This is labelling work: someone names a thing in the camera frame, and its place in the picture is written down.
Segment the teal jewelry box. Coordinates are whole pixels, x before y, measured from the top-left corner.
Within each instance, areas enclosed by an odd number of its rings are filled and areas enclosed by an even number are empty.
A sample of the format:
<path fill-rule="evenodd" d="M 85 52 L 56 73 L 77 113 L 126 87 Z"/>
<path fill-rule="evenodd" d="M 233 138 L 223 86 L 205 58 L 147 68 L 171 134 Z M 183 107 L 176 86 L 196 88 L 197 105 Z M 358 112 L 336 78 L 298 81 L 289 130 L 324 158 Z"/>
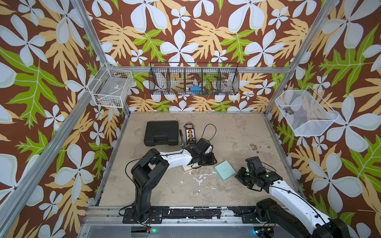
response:
<path fill-rule="evenodd" d="M 225 181 L 236 174 L 236 171 L 228 161 L 218 164 L 214 167 L 214 170 L 222 181 Z"/>

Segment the white drawer jewelry box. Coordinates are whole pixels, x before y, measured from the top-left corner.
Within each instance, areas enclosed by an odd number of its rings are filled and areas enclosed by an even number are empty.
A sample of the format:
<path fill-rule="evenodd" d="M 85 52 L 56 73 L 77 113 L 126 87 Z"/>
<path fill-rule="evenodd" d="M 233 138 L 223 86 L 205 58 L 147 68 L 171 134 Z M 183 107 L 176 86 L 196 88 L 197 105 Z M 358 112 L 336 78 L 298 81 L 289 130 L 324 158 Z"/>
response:
<path fill-rule="evenodd" d="M 189 166 L 183 166 L 183 170 L 184 170 L 184 172 L 188 172 L 188 171 L 192 170 L 192 167 L 191 167 L 191 165 L 189 165 Z"/>

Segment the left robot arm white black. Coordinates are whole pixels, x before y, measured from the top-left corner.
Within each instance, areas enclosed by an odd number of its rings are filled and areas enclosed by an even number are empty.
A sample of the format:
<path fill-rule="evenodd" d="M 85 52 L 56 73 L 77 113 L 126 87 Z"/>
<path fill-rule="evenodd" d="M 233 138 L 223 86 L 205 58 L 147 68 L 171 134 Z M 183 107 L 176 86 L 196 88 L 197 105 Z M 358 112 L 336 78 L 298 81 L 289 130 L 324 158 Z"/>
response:
<path fill-rule="evenodd" d="M 152 190 L 159 184 L 167 170 L 195 165 L 197 168 L 217 163 L 213 153 L 213 145 L 209 140 L 201 138 L 196 144 L 183 146 L 175 152 L 159 152 L 149 150 L 131 169 L 131 181 L 135 186 L 135 200 L 131 204 L 132 211 L 126 211 L 124 217 L 134 222 L 148 221 L 153 213 L 151 208 Z"/>

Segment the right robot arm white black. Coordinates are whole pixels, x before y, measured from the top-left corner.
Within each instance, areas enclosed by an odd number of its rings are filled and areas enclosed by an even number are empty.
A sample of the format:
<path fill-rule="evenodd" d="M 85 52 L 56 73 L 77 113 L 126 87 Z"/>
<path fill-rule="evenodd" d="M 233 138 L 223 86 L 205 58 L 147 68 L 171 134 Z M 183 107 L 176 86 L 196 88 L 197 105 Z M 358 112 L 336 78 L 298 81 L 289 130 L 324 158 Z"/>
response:
<path fill-rule="evenodd" d="M 257 220 L 275 223 L 295 238 L 349 238 L 348 226 L 339 218 L 332 219 L 316 210 L 298 195 L 274 170 L 267 170 L 258 156 L 245 160 L 236 179 L 249 190 L 265 191 L 271 195 L 256 204 L 254 212 L 242 216 L 244 223 Z"/>

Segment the black charging board yellow connectors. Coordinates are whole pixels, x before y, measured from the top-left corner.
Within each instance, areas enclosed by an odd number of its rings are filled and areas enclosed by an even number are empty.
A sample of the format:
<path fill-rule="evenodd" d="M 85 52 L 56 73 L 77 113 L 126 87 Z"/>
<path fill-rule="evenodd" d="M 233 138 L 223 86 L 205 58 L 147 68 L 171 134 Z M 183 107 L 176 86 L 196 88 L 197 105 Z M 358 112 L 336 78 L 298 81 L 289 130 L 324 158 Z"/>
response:
<path fill-rule="evenodd" d="M 184 125 L 184 129 L 186 132 L 187 145 L 196 144 L 194 124 L 192 122 L 187 122 Z"/>

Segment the chrome ratchet wrench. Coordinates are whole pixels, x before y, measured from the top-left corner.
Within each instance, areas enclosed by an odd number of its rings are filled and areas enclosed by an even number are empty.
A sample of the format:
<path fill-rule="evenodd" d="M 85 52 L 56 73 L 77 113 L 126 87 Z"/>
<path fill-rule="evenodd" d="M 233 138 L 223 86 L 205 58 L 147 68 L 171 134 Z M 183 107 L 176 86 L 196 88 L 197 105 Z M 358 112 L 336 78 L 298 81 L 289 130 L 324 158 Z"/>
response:
<path fill-rule="evenodd" d="M 184 135 L 181 129 L 179 129 L 179 135 L 181 139 L 181 147 L 183 148 L 185 144 L 184 144 Z"/>

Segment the black plastic tool case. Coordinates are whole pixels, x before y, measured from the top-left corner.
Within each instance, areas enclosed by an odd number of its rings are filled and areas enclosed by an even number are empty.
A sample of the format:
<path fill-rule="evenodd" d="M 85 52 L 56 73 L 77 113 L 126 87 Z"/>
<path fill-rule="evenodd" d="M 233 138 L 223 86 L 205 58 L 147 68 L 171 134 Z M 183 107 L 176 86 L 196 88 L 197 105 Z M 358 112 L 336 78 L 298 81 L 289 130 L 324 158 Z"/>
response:
<path fill-rule="evenodd" d="M 178 121 L 149 121 L 143 140 L 145 146 L 179 144 Z"/>

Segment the blue object in basket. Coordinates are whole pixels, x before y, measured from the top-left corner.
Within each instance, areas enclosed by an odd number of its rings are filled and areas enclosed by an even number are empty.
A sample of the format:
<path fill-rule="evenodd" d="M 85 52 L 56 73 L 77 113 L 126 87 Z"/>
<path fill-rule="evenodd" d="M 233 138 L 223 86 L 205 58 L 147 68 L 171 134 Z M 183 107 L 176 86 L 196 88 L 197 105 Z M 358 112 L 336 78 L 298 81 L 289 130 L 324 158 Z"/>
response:
<path fill-rule="evenodd" d="M 194 94 L 199 94 L 199 93 L 201 93 L 201 88 L 198 87 L 198 86 L 193 86 L 190 90 L 191 90 L 191 92 L 194 93 Z"/>

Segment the white mesh basket right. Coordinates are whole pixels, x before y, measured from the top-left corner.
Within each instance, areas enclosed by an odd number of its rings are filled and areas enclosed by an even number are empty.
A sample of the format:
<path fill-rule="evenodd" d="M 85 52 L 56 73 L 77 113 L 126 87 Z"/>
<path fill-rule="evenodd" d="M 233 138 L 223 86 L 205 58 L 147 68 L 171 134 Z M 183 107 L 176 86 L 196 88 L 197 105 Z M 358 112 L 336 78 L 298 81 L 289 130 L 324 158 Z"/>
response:
<path fill-rule="evenodd" d="M 310 86 L 284 91 L 275 104 L 297 137 L 322 136 L 339 118 L 339 113 Z M 285 107 L 291 107 L 295 113 L 286 114 Z"/>

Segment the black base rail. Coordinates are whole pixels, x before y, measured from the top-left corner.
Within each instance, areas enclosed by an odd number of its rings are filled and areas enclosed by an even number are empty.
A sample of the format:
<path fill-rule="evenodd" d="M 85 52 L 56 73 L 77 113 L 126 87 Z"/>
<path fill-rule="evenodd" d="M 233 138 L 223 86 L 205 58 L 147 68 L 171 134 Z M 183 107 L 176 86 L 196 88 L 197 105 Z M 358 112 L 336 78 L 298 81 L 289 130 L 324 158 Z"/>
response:
<path fill-rule="evenodd" d="M 153 206 L 139 220 L 133 208 L 126 208 L 122 215 L 124 224 L 162 224 L 164 220 L 218 220 L 238 218 L 244 224 L 264 223 L 267 219 L 256 213 L 255 206 L 196 206 L 196 207 L 169 207 Z"/>

